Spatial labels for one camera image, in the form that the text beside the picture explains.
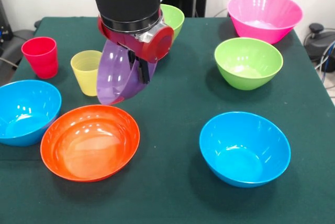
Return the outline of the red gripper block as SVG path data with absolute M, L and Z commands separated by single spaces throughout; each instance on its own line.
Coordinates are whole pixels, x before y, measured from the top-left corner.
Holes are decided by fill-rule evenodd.
M 143 84 L 150 82 L 148 63 L 156 63 L 164 58 L 173 43 L 174 30 L 164 22 L 164 15 L 159 12 L 157 23 L 149 30 L 141 33 L 121 33 L 107 28 L 100 17 L 97 19 L 98 29 L 108 40 L 128 49 L 129 66 L 132 69 L 136 57 L 139 60 L 139 79 Z

